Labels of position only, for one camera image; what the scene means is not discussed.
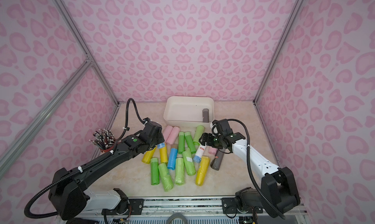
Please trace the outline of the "light green roll near box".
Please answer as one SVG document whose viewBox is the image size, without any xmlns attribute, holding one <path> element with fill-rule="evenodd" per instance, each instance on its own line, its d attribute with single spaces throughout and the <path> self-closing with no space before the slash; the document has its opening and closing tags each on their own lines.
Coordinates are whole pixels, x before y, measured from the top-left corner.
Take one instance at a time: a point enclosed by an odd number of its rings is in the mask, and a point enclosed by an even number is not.
<svg viewBox="0 0 375 224">
<path fill-rule="evenodd" d="M 195 146 L 200 145 L 200 138 L 202 137 L 203 133 L 205 132 L 205 127 L 203 125 L 198 125 L 195 130 L 194 138 L 193 138 L 193 143 Z"/>
</svg>

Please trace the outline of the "green trash bag roll left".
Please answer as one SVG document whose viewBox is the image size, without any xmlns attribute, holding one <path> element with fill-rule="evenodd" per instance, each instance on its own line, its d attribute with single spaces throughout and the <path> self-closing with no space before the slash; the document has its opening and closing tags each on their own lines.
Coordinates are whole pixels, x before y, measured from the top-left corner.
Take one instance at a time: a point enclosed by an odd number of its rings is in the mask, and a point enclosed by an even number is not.
<svg viewBox="0 0 375 224">
<path fill-rule="evenodd" d="M 179 132 L 178 135 L 178 154 L 182 154 L 185 151 L 185 133 Z"/>
</svg>

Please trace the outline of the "bright green roll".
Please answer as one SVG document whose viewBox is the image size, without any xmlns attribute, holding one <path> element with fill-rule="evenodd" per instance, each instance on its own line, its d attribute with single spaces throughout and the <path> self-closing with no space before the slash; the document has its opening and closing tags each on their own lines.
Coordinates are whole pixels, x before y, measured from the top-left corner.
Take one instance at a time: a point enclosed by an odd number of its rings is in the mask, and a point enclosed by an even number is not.
<svg viewBox="0 0 375 224">
<path fill-rule="evenodd" d="M 159 175 L 158 166 L 159 166 L 158 158 L 151 158 L 150 160 L 151 185 L 158 185 L 160 183 L 160 175 Z"/>
</svg>

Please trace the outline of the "grey trash bag roll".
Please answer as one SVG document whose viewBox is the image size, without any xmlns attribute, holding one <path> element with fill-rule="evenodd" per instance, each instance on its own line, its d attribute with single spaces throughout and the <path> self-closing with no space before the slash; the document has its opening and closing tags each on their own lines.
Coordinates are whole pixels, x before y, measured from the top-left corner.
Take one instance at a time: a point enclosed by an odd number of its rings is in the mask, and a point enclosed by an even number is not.
<svg viewBox="0 0 375 224">
<path fill-rule="evenodd" d="M 208 123 L 210 122 L 210 113 L 209 109 L 205 108 L 202 110 L 203 122 Z"/>
<path fill-rule="evenodd" d="M 219 170 L 220 170 L 220 167 L 221 167 L 221 164 L 222 164 L 223 157 L 224 157 L 224 153 L 221 152 L 220 150 L 217 150 L 216 155 L 215 155 L 215 158 L 214 158 L 213 161 L 211 162 L 211 168 L 212 168 L 213 170 L 216 170 L 216 171 L 219 171 Z"/>
</svg>

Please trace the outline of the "pink trash bag roll left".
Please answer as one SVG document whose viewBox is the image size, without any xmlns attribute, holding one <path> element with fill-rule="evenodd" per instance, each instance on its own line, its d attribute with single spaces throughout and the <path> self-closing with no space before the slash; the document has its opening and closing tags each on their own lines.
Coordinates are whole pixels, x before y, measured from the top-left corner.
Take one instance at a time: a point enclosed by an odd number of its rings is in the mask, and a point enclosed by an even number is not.
<svg viewBox="0 0 375 224">
<path fill-rule="evenodd" d="M 172 130 L 173 130 L 173 127 L 170 125 L 167 125 L 165 129 L 163 130 L 163 137 L 164 137 L 165 142 L 167 142 Z"/>
</svg>

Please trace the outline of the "light green crumpled roll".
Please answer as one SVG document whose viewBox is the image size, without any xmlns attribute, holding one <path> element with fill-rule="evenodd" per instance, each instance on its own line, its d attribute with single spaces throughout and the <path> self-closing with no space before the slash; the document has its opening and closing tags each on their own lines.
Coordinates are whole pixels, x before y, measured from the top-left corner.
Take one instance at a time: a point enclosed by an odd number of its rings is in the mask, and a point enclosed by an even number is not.
<svg viewBox="0 0 375 224">
<path fill-rule="evenodd" d="M 195 175 L 196 170 L 195 170 L 195 165 L 194 165 L 194 162 L 193 162 L 193 159 L 192 159 L 192 155 L 191 155 L 190 149 L 187 148 L 182 153 L 182 156 L 183 156 L 184 165 L 185 165 L 185 169 L 186 169 L 187 174 L 189 176 Z"/>
</svg>

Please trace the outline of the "pink roll with white label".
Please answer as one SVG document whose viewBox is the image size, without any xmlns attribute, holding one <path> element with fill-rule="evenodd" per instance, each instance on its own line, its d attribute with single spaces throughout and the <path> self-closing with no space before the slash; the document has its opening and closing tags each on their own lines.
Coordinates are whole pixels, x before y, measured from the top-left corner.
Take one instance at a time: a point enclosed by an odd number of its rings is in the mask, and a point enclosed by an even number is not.
<svg viewBox="0 0 375 224">
<path fill-rule="evenodd" d="M 209 147 L 209 154 L 215 155 L 217 153 L 217 149 L 213 147 Z"/>
</svg>

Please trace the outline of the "white roll with blue end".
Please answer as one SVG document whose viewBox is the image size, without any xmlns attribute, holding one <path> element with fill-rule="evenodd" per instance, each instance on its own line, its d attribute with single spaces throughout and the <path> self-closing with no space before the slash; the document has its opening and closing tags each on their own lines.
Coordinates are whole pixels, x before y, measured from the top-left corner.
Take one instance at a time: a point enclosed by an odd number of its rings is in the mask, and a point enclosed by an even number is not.
<svg viewBox="0 0 375 224">
<path fill-rule="evenodd" d="M 195 152 L 195 155 L 193 157 L 193 161 L 196 162 L 196 163 L 200 163 L 201 160 L 202 160 L 202 156 L 204 154 L 204 151 L 206 149 L 206 146 L 202 146 L 200 145 L 197 149 L 197 151 Z"/>
</svg>

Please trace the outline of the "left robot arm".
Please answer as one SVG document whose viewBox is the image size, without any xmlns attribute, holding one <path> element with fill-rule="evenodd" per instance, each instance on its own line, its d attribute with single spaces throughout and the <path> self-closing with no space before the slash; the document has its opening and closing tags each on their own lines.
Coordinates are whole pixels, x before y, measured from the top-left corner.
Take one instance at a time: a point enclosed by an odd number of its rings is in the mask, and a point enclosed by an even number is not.
<svg viewBox="0 0 375 224">
<path fill-rule="evenodd" d="M 111 192 L 115 199 L 109 204 L 94 198 L 87 189 L 100 177 L 110 172 L 118 165 L 137 157 L 139 154 L 155 148 L 165 141 L 162 126 L 154 121 L 145 124 L 143 130 L 125 137 L 116 147 L 98 158 L 71 170 L 62 168 L 53 178 L 57 182 L 65 176 L 69 179 L 59 182 L 50 189 L 48 198 L 62 220 L 68 221 L 83 212 L 89 204 L 98 204 L 100 210 L 107 214 L 123 214 L 129 210 L 129 199 L 125 193 L 115 188 Z"/>
</svg>

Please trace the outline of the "pink trash bag roll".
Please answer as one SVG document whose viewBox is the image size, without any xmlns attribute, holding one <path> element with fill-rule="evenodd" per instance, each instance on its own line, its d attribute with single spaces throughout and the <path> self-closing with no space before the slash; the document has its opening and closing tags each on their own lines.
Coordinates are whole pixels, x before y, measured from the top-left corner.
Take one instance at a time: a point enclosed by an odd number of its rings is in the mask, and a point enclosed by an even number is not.
<svg viewBox="0 0 375 224">
<path fill-rule="evenodd" d="M 175 141 L 177 140 L 177 138 L 179 137 L 179 133 L 180 133 L 180 128 L 175 126 L 173 127 L 167 141 L 166 141 L 166 144 L 167 145 L 173 145 L 175 144 Z"/>
<path fill-rule="evenodd" d="M 172 130 L 173 130 L 173 127 L 170 125 L 167 125 L 165 129 L 163 130 L 163 137 L 164 137 L 165 142 L 167 142 Z"/>
</svg>

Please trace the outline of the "green crumpled roll front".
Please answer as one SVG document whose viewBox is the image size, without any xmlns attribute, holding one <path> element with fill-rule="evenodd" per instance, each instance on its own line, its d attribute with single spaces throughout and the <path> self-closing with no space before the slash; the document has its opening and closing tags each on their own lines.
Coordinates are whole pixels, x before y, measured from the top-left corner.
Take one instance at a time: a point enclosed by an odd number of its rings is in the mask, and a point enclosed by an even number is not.
<svg viewBox="0 0 375 224">
<path fill-rule="evenodd" d="M 159 174 L 161 177 L 163 189 L 165 192 L 168 192 L 173 189 L 173 181 L 172 177 L 170 175 L 169 169 L 167 168 L 167 165 L 165 163 L 160 163 L 158 165 Z"/>
</svg>

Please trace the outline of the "pink trash bag roll right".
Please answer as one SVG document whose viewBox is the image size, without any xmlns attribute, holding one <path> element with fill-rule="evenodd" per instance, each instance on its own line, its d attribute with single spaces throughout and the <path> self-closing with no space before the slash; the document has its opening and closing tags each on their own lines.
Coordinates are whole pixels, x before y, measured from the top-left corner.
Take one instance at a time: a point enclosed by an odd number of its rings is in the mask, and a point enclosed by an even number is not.
<svg viewBox="0 0 375 224">
<path fill-rule="evenodd" d="M 166 144 L 167 145 L 173 145 L 175 144 L 175 141 L 177 140 L 177 138 L 179 137 L 179 133 L 180 133 L 180 128 L 175 126 L 173 127 L 167 141 L 166 141 Z"/>
</svg>

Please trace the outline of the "blue trash bag roll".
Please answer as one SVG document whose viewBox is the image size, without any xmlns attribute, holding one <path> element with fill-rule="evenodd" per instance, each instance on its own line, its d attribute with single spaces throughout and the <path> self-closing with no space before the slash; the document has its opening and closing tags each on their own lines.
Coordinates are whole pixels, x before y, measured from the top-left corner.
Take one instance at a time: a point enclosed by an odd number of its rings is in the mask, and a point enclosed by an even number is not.
<svg viewBox="0 0 375 224">
<path fill-rule="evenodd" d="M 175 170 L 177 154 L 178 154 L 178 145 L 173 144 L 170 149 L 170 155 L 169 155 L 169 160 L 168 160 L 168 165 L 167 165 L 167 168 L 169 170 Z"/>
</svg>

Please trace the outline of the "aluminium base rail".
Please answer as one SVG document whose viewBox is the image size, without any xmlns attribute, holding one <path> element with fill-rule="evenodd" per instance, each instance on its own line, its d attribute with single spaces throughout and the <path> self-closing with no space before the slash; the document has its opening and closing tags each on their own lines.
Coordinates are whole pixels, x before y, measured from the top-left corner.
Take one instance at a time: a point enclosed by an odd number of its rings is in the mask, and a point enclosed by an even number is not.
<svg viewBox="0 0 375 224">
<path fill-rule="evenodd" d="M 309 224 L 300 204 L 286 212 L 285 219 L 272 218 L 259 207 L 239 211 L 232 196 L 133 197 L 125 213 L 84 211 L 70 224 Z"/>
</svg>

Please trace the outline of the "light green roll front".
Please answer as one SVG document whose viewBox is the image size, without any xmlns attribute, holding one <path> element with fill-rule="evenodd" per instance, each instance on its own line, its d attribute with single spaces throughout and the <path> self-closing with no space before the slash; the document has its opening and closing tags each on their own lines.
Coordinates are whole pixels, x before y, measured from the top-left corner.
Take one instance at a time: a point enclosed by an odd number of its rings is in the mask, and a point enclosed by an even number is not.
<svg viewBox="0 0 375 224">
<path fill-rule="evenodd" d="M 175 163 L 175 184 L 185 184 L 185 165 L 183 158 L 177 158 Z"/>
</svg>

